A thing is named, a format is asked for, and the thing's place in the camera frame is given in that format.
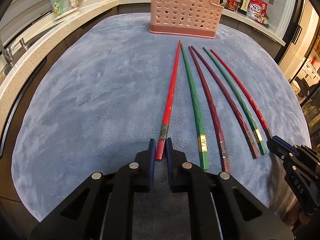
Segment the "person's right hand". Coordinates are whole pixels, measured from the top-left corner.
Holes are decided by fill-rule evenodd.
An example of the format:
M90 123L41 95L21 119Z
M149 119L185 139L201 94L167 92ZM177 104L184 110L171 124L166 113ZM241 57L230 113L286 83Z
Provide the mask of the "person's right hand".
M287 213L284 219L285 224L292 230L295 226L297 220L299 220L300 213L302 212L302 207L298 201L294 204L291 210Z

